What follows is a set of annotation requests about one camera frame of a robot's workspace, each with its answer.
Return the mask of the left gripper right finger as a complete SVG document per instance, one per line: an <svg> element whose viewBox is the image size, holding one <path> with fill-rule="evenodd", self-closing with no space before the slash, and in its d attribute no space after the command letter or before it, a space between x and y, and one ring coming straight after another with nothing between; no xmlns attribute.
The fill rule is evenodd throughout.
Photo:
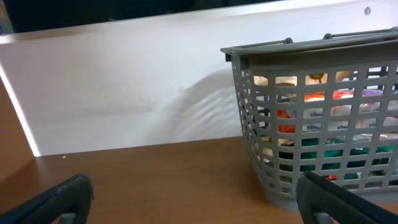
<svg viewBox="0 0 398 224"><path fill-rule="evenodd" d="M396 214L310 171L298 179L296 199L305 224L397 223Z"/></svg>

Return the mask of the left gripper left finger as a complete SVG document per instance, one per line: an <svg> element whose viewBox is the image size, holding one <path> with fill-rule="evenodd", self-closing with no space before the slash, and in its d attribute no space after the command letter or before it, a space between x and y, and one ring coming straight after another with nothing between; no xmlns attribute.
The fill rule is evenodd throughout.
<svg viewBox="0 0 398 224"><path fill-rule="evenodd" d="M1 214L1 223L85 224L93 201L93 185L85 174L77 174L40 195Z"/></svg>

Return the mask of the green Nescafe coffee bag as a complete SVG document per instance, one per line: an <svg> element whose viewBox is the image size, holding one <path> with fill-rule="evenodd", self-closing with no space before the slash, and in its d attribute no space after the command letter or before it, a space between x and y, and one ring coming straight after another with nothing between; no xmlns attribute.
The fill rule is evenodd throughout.
<svg viewBox="0 0 398 224"><path fill-rule="evenodd" d="M360 142L360 141L367 141L370 140L371 136L366 137L365 134L360 135L359 138L355 139L355 142ZM328 139L326 141L326 144L343 144L345 142L344 139L338 138L338 139ZM311 138L311 139L304 139L302 141L302 146L316 146L319 143L319 140L317 138ZM294 146L293 141L285 141L281 144L281 146ZM376 154L377 153L382 153L382 152L394 152L396 150L396 145L385 145L385 146L378 146L376 149ZM368 147L361 147L361 148L352 148L349 151L349 154L351 156L360 156L360 155L367 155L369 152ZM329 150L324 152L324 158L334 158L334 157L341 157L343 155L343 150L338 149L338 150ZM293 159L293 154L289 152L279 152L279 157L282 159ZM301 159L316 159L317 158L317 152L303 152L301 153L300 156ZM374 159L372 161L372 165L383 165L383 164L388 164L390 162L390 157L383 157L383 158L378 158ZM351 161L347 163L347 168L359 168L359 167L364 167L365 161ZM283 171L288 171L292 172L293 168L290 165L286 164L281 164L280 170ZM322 165L323 170L332 170L332 169L339 169L340 168L340 163L338 162L332 162L332 163L326 163ZM309 165L302 165L300 166L300 171L314 171L315 170L315 164L309 164ZM371 170L369 172L370 177L374 176L383 176L386 174L386 170ZM324 176L325 179L328 180L338 180L338 175L333 174L333 175L326 175ZM348 173L345 174L344 179L360 179L362 178L362 173L357 172L357 173Z"/></svg>

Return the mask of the beige brown snack pouch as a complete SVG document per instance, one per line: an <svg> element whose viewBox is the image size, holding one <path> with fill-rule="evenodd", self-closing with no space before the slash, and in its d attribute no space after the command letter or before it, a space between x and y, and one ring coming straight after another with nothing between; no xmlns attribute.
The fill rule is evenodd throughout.
<svg viewBox="0 0 398 224"><path fill-rule="evenodd" d="M270 136L262 136L261 140L268 143L272 142L272 138ZM278 139L278 145L284 147L294 147L294 141L291 139ZM254 144L251 145L251 150L255 152L257 159L260 160L258 142L255 142ZM271 165L272 161L268 159L268 157L273 156L273 150L269 149L268 147L263 147L262 153L266 155L264 158L264 162L267 165ZM291 152L279 152L279 157L282 159L292 159L293 154Z"/></svg>

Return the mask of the multicolour tissue packet bundle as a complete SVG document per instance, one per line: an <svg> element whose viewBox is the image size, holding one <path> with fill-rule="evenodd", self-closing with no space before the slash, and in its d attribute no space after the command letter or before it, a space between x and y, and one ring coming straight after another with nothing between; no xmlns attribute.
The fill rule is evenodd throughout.
<svg viewBox="0 0 398 224"><path fill-rule="evenodd" d="M362 96L380 96L383 94L382 90L377 89L364 89L362 91ZM345 98L352 98L354 96L354 90L337 90L333 94L334 100L342 100ZM325 99L324 93L309 93L305 95L305 102L315 102L315 101L323 101ZM358 108L358 113L374 113L378 112L380 109L380 102L370 102L370 103L361 103ZM332 106L330 110L330 116L345 116L351 114L352 105L337 105ZM387 107L388 110L397 110L397 100L393 100L389 102ZM306 109L303 112L304 118L317 118L323 115L323 108L310 108ZM376 118L367 118L367 119L358 119L356 121L355 127L356 129L366 129L366 128L375 128L377 123ZM397 116L388 116L384 119L384 126L397 126ZM332 121L329 123L328 129L330 131L336 130L347 130L349 126L349 121ZM322 125L320 123L314 124L304 124L302 131L305 133L320 131ZM372 134L359 134L355 136L353 142L359 141L370 141L372 139ZM388 133L380 134L380 140L392 140L397 139L397 132L391 131Z"/></svg>

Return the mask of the cream bag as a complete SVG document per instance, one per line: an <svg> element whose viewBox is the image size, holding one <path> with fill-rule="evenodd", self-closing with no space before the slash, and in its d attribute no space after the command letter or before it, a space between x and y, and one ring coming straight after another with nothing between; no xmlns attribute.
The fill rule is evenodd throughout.
<svg viewBox="0 0 398 224"><path fill-rule="evenodd" d="M349 77L356 74L357 70L347 70L337 72L335 75L335 82L339 83L342 81L349 80ZM307 75L305 78L306 85L320 85L325 84L328 81L327 73L318 73L313 75ZM261 76L254 76L254 84L259 86L267 86L269 84L268 79ZM275 84L277 86L297 86L298 78L296 76L291 77L277 77L275 79Z"/></svg>

